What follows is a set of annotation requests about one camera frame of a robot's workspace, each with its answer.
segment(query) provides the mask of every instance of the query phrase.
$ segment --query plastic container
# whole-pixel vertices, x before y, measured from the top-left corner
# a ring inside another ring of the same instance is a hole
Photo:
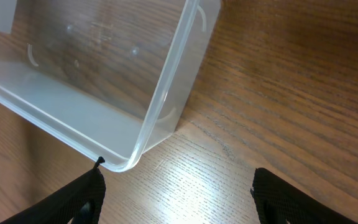
[[[220,9],[220,0],[8,2],[0,103],[114,172],[174,132]]]

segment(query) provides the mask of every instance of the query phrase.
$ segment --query tabletop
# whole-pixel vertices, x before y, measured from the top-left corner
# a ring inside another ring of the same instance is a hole
[[[92,166],[0,105],[0,221]],[[100,223],[258,223],[257,167],[358,222],[358,1],[224,1],[175,134],[101,168]]]

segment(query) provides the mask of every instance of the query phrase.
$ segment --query white object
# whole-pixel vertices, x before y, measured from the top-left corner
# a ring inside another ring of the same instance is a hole
[[[219,9],[220,0],[186,1],[144,118],[36,70],[40,62],[33,58],[30,44],[26,51],[34,67],[21,61],[0,60],[0,103],[92,160],[103,156],[105,168],[114,172],[128,170],[136,165],[142,153],[174,132]],[[13,14],[6,16],[13,19]],[[92,26],[109,28],[104,24]],[[75,24],[69,27],[70,32],[66,27],[65,32],[72,35]],[[9,29],[0,25],[0,30]],[[106,34],[97,35],[98,44],[112,39]],[[138,57],[142,51],[142,46],[133,45],[130,56],[126,57]],[[81,68],[81,62],[75,60],[73,64]],[[164,117],[161,117],[162,110],[168,111]]]

